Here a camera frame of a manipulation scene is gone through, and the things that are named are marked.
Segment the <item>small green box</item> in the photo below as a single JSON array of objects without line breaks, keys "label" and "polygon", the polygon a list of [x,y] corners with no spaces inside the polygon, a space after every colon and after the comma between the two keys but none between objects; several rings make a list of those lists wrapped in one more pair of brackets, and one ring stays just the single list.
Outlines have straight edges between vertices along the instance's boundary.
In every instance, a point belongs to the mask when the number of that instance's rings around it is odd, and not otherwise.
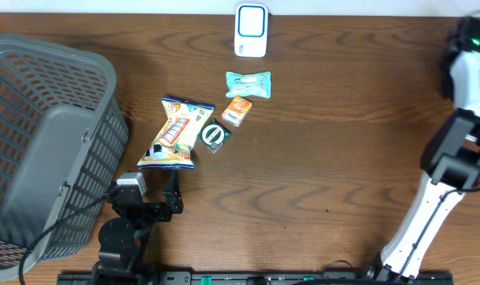
[{"label": "small green box", "polygon": [[217,120],[210,120],[200,131],[198,139],[212,152],[219,151],[231,137],[231,132]]}]

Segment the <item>yellow snack bag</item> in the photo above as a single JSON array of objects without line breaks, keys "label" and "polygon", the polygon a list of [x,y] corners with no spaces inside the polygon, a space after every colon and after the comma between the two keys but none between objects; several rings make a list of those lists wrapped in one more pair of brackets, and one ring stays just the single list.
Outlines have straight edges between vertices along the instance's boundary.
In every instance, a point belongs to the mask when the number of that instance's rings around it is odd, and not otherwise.
[{"label": "yellow snack bag", "polygon": [[139,159],[139,169],[194,169],[191,152],[197,136],[215,111],[213,104],[163,97],[167,120]]}]

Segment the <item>small orange box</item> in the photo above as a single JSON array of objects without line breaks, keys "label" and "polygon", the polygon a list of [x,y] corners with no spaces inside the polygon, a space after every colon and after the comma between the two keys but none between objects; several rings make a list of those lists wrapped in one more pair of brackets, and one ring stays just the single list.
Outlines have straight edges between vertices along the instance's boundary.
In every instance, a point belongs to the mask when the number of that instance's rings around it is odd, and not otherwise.
[{"label": "small orange box", "polygon": [[240,127],[253,107],[253,103],[243,97],[236,96],[223,111],[223,120],[235,127]]}]

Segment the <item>teal tissue packet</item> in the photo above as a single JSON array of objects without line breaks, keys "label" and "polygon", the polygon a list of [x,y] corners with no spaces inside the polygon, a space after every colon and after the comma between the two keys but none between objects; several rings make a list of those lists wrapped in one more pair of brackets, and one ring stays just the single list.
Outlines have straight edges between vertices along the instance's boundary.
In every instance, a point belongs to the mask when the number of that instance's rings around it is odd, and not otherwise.
[{"label": "teal tissue packet", "polygon": [[270,99],[272,96],[272,73],[270,71],[257,74],[239,74],[226,72],[228,91],[226,97],[255,96]]}]

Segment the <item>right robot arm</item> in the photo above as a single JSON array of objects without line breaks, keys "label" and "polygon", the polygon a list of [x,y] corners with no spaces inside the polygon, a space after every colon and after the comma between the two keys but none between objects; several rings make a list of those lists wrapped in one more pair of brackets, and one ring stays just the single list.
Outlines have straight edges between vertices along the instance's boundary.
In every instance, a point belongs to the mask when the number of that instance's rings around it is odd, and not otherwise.
[{"label": "right robot arm", "polygon": [[411,284],[445,219],[466,194],[480,192],[480,18],[459,19],[441,59],[443,96],[454,112],[421,156],[421,182],[398,231],[367,280]]}]

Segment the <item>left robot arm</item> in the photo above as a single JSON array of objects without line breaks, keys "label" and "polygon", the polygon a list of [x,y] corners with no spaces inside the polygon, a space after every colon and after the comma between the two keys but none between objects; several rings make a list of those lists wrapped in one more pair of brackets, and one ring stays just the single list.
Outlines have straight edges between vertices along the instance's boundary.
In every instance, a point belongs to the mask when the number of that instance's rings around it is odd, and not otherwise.
[{"label": "left robot arm", "polygon": [[124,173],[112,183],[106,200],[118,214],[98,234],[99,261],[92,284],[158,284],[158,273],[143,265],[143,254],[158,222],[170,222],[183,212],[179,175],[173,171],[162,194],[162,202],[143,200],[147,185],[141,173]]}]

